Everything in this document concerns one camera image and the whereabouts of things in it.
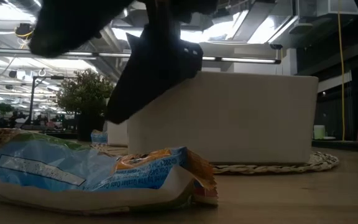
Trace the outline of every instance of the ceiling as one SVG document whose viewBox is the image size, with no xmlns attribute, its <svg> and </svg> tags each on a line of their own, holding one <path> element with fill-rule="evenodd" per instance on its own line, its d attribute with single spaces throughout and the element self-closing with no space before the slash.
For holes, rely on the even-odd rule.
<svg viewBox="0 0 358 224">
<path fill-rule="evenodd" d="M 276 51 L 269 44 L 282 44 L 285 48 L 302 47 L 335 31 L 333 13 L 318 10 L 318 3 L 310 3 L 319 1 L 301 0 L 299 10 L 296 10 L 293 2 L 219 0 L 217 13 L 207 16 L 194 13 L 189 24 L 182 24 L 181 38 L 200 43 L 204 56 L 275 58 Z M 14 29 L 20 23 L 34 24 L 41 5 L 40 0 L 0 0 L 0 49 L 27 49 L 27 41 L 16 37 Z M 344 22 L 355 15 L 357 12 L 346 14 Z M 90 40 L 76 51 L 130 53 L 126 33 L 140 36 L 147 21 L 145 5 L 135 1 L 101 31 L 102 38 Z M 290 30 L 299 22 L 312 24 L 312 29 L 291 34 Z M 0 101 L 21 105 L 17 106 L 21 110 L 29 107 L 31 75 L 36 75 L 41 70 L 47 75 L 73 77 L 75 70 L 92 68 L 116 82 L 125 66 L 125 60 L 120 58 L 44 59 L 33 55 L 16 56 L 18 55 L 0 54 Z M 227 62 L 204 62 L 203 66 L 221 70 L 229 67 Z M 24 79 L 23 76 L 9 77 L 12 70 L 25 74 Z M 39 83 L 35 89 L 35 100 L 41 102 L 35 107 L 37 110 L 45 109 L 43 103 L 56 107 L 51 99 L 55 94 L 53 89 L 57 89 L 60 82 L 61 80 L 47 79 Z"/>
</svg>

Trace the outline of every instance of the woven mat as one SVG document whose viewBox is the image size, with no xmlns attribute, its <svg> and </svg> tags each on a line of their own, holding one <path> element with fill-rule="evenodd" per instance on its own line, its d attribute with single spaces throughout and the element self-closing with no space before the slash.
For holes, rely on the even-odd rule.
<svg viewBox="0 0 358 224">
<path fill-rule="evenodd" d="M 332 169 L 339 164 L 339 159 L 330 154 L 313 152 L 307 164 L 294 166 L 257 166 L 257 165 L 214 165 L 215 174 L 284 174 L 319 172 Z"/>
</svg>

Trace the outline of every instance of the wooden table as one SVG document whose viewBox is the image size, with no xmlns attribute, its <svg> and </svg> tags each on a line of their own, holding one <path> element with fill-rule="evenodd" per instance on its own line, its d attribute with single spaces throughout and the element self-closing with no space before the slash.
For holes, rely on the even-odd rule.
<svg viewBox="0 0 358 224">
<path fill-rule="evenodd" d="M 316 150 L 338 156 L 340 166 L 308 174 L 216 176 L 218 208 L 77 217 L 0 203 L 0 224 L 358 223 L 358 152 Z"/>
</svg>

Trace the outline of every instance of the green plant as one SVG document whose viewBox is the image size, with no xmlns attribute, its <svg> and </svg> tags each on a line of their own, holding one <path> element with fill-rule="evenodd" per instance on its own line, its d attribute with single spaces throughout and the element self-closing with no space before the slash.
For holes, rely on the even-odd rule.
<svg viewBox="0 0 358 224">
<path fill-rule="evenodd" d="M 7 103 L 0 103 L 0 114 L 2 115 L 2 117 L 5 116 L 5 114 L 12 112 L 13 111 L 13 107 Z"/>
<path fill-rule="evenodd" d="M 68 113 L 101 115 L 112 92 L 112 84 L 92 69 L 75 71 L 76 79 L 62 81 L 57 105 Z"/>
</svg>

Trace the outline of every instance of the snack bag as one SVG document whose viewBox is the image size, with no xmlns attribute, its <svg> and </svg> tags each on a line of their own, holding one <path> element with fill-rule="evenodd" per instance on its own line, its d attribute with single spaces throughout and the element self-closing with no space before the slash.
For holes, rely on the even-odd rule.
<svg viewBox="0 0 358 224">
<path fill-rule="evenodd" d="M 0 200 L 104 214 L 217 204 L 209 163 L 185 147 L 114 156 L 89 146 L 0 129 Z"/>
</svg>

